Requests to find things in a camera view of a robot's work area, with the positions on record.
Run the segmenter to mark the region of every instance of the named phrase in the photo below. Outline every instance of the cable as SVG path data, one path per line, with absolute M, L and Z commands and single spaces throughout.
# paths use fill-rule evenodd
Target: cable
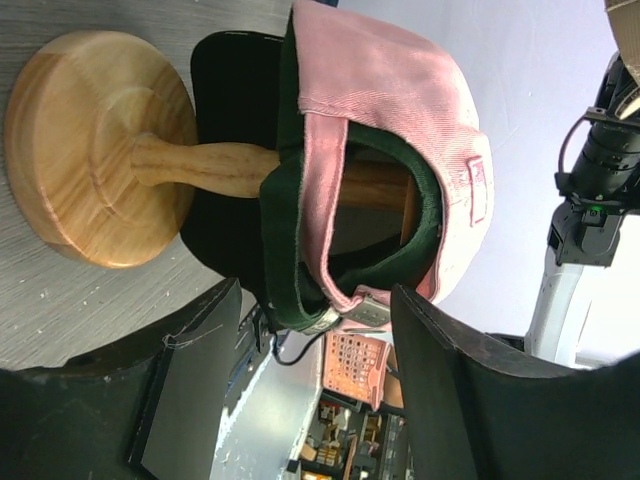
M 400 373 L 396 368 L 393 368 L 389 363 L 387 363 L 387 372 L 396 380 L 400 380 Z
M 573 127 L 567 133 L 567 136 L 564 137 L 564 141 L 562 142 L 562 146 L 560 147 L 560 154 L 558 155 L 558 173 L 564 173 L 564 156 L 567 152 L 567 147 L 569 146 L 569 141 L 573 134 L 576 133 L 578 127 L 585 121 L 584 115 L 578 119 L 576 123 L 573 124 Z
M 284 361 L 284 360 L 282 360 L 280 358 L 280 338 L 278 337 L 278 334 L 276 333 L 276 334 L 273 335 L 273 337 L 274 337 L 273 348 L 272 348 L 273 358 L 275 359 L 275 361 L 276 361 L 276 363 L 278 365 L 282 365 L 283 367 L 291 367 L 291 366 L 295 365 L 296 363 L 298 363 L 300 360 L 302 360 L 304 358 L 304 356 L 307 354 L 307 352 L 309 351 L 309 349 L 311 348 L 311 346 L 314 343 L 316 343 L 318 340 L 320 340 L 322 337 L 324 337 L 325 333 L 327 333 L 327 332 L 317 333 L 302 348 L 302 350 L 300 351 L 298 356 L 296 358 L 294 358 L 293 360 L 290 360 L 290 361 Z

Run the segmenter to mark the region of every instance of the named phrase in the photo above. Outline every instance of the wood grain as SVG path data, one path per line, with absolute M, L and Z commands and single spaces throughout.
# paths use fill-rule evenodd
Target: wood grain
M 183 82 L 164 55 L 116 31 L 56 38 L 20 73 L 5 117 L 5 161 L 20 209 L 45 243 L 94 265 L 129 268 L 179 233 L 193 187 L 257 198 L 279 165 L 255 145 L 197 145 Z M 402 211 L 407 174 L 352 162 L 348 206 Z
M 181 182 L 230 197 L 257 198 L 263 180 L 280 163 L 278 153 L 241 143 L 193 147 L 141 136 L 131 160 L 144 185 Z M 408 174 L 398 164 L 352 162 L 344 172 L 340 204 L 402 212 Z
M 0 124 L 18 73 L 60 35 L 120 30 L 140 36 L 165 54 L 189 89 L 198 41 L 224 29 L 282 34 L 289 7 L 288 0 L 0 0 Z M 20 213 L 2 143 L 0 135 L 0 367 L 61 365 L 175 311 L 220 278 L 179 240 L 130 270 L 61 257 Z

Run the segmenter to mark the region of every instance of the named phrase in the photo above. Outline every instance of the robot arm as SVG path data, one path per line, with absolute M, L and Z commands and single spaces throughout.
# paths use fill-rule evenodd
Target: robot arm
M 598 280 L 610 267 L 626 215 L 640 212 L 640 88 L 616 55 L 596 105 L 574 125 L 561 149 L 556 186 L 564 202 L 551 221 L 545 271 L 527 353 L 574 366 L 576 349 Z M 591 129 L 571 173 L 563 157 L 582 121 Z

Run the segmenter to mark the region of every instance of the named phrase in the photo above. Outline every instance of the round wooden base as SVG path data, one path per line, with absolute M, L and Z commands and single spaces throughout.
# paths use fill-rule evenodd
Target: round wooden base
M 47 244 L 126 268 L 151 260 L 175 238 L 193 188 L 136 179 L 131 156 L 145 134 L 197 143 L 188 92 L 147 42 L 77 32 L 29 61 L 9 100 L 4 146 L 16 201 Z

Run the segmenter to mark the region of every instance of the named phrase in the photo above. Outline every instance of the wooden hat stand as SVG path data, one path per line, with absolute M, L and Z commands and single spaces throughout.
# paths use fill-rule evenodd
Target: wooden hat stand
M 197 145 L 176 70 L 119 32 L 71 33 L 42 48 L 17 79 L 4 137 L 11 188 L 37 234 L 109 268 L 157 256 L 178 234 L 193 187 L 256 198 L 278 165 L 277 152 L 255 145 Z M 396 165 L 355 162 L 341 204 L 402 212 L 407 178 Z

